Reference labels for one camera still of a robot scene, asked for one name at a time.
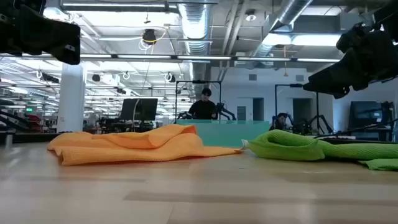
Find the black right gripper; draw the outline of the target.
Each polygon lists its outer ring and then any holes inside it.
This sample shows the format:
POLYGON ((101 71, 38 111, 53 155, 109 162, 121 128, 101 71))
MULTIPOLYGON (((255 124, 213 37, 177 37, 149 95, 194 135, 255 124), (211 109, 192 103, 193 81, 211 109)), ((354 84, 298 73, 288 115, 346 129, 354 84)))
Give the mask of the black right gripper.
POLYGON ((339 99, 350 90, 360 91, 373 81, 398 77, 398 48, 382 24, 355 24, 342 34, 336 48, 343 53, 338 62, 308 79, 306 91, 324 93, 339 99))

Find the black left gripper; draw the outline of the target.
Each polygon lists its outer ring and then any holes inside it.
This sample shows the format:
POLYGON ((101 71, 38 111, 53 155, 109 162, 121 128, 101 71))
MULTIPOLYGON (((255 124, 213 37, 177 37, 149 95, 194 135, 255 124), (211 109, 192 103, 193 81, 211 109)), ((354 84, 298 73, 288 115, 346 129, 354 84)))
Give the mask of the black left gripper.
POLYGON ((80 63, 80 27, 43 16, 46 0, 0 0, 0 54, 46 52, 69 65, 80 63))

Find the green microfiber towel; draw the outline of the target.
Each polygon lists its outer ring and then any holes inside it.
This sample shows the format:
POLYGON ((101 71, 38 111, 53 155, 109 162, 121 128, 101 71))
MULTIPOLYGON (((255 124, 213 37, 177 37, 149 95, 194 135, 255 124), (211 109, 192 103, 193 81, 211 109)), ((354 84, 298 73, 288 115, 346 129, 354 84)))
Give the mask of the green microfiber towel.
POLYGON ((398 171, 398 144, 332 144, 322 139, 274 129, 253 140, 242 140, 243 148, 257 157, 285 161, 354 160, 370 170, 398 171))

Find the orange microfiber towel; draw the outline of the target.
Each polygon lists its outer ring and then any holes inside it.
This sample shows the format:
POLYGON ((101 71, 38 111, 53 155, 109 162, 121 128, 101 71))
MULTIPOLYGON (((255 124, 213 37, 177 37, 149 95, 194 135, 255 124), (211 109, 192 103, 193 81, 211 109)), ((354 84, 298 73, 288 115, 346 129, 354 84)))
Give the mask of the orange microfiber towel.
POLYGON ((162 162, 239 154, 240 149, 205 146, 194 125, 170 124, 144 133, 63 133, 47 150, 63 166, 109 162, 162 162))

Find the teal plastic basket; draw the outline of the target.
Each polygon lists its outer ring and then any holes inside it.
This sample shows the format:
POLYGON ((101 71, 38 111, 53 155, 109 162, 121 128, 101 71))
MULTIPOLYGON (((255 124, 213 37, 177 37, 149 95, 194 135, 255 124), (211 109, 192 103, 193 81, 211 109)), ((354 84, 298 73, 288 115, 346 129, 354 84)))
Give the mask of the teal plastic basket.
POLYGON ((268 121, 179 119, 177 124, 194 125, 205 146, 241 147, 269 130, 268 121))

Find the black tripod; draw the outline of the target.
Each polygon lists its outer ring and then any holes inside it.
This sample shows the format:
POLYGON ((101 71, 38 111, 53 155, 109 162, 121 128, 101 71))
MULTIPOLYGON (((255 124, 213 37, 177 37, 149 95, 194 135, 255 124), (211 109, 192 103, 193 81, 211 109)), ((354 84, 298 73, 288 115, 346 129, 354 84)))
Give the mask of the black tripod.
POLYGON ((329 125, 326 118, 323 115, 316 115, 306 122, 305 127, 308 129, 309 133, 317 130, 321 131, 322 134, 331 134, 333 132, 333 128, 329 125), (313 128, 313 123, 316 122, 316 128, 313 128))

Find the white building column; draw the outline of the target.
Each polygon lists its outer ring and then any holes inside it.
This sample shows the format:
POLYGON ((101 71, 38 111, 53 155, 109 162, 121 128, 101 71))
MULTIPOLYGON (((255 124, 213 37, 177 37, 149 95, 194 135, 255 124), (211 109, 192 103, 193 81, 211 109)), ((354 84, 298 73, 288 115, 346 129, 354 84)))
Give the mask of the white building column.
POLYGON ((58 133, 82 131, 85 86, 85 67, 63 63, 57 116, 58 133))

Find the black desk monitor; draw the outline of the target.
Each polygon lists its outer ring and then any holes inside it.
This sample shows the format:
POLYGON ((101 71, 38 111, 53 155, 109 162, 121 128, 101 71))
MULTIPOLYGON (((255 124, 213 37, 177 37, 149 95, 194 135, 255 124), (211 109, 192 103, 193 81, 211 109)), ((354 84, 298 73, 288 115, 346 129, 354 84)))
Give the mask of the black desk monitor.
POLYGON ((124 99, 119 118, 131 121, 154 121, 157 104, 157 98, 124 99))

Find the person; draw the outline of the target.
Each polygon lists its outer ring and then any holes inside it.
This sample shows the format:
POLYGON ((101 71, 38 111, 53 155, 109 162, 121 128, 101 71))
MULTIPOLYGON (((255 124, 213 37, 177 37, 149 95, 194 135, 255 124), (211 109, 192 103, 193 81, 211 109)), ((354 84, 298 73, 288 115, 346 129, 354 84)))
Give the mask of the person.
POLYGON ((196 119, 216 119, 216 105, 210 101, 211 90, 204 88, 201 92, 201 98, 191 105, 188 113, 196 119))

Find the dark wall monitor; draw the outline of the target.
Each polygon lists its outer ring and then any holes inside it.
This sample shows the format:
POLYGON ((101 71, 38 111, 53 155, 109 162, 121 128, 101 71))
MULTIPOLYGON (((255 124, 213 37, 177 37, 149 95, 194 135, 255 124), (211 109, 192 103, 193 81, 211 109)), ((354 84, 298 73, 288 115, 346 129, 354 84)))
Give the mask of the dark wall monitor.
POLYGON ((352 101, 349 111, 348 129, 392 121, 393 112, 393 102, 352 101))

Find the black metal frame rig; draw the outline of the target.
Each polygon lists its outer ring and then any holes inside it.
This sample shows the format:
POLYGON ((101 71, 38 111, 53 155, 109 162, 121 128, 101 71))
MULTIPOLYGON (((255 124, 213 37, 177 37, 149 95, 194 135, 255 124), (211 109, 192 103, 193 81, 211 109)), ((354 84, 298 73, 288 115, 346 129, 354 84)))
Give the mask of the black metal frame rig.
POLYGON ((178 113, 177 113, 177 107, 178 107, 178 103, 177 103, 177 97, 178 97, 178 92, 180 90, 180 88, 178 87, 179 83, 189 83, 189 84, 196 84, 196 85, 204 85, 204 84, 210 84, 210 83, 217 83, 219 84, 219 103, 221 103, 221 89, 222 89, 222 82, 221 81, 206 81, 206 80, 191 80, 191 81, 186 81, 186 80, 182 80, 179 81, 177 80, 175 82, 175 119, 174 119, 174 123, 177 124, 177 120, 178 120, 178 113))
MULTIPOLYGON (((277 89, 279 86, 287 86, 289 88, 302 88, 303 84, 300 83, 292 83, 292 84, 275 84, 274 85, 274 105, 275 105, 275 116, 277 116, 278 114, 278 105, 277 105, 277 89)), ((322 128, 320 126, 320 118, 318 117, 319 114, 319 92, 314 92, 315 96, 316 96, 316 119, 317 119, 317 130, 321 130, 322 128)))

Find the silver metal post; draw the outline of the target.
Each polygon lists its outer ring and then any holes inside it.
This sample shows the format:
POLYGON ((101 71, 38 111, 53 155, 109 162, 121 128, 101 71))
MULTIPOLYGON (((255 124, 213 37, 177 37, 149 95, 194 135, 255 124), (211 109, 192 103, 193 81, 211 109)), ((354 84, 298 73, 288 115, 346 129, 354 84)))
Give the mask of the silver metal post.
POLYGON ((13 144, 13 137, 15 135, 14 131, 6 131, 5 132, 5 148, 9 149, 13 144))

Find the silver ventilation duct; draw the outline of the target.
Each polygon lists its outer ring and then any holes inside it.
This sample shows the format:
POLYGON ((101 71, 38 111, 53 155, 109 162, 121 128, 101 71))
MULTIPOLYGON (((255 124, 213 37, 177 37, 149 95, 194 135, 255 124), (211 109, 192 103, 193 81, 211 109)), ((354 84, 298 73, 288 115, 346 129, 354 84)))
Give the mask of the silver ventilation duct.
POLYGON ((209 38, 210 6, 199 3, 178 4, 185 42, 186 55, 210 54, 209 38))

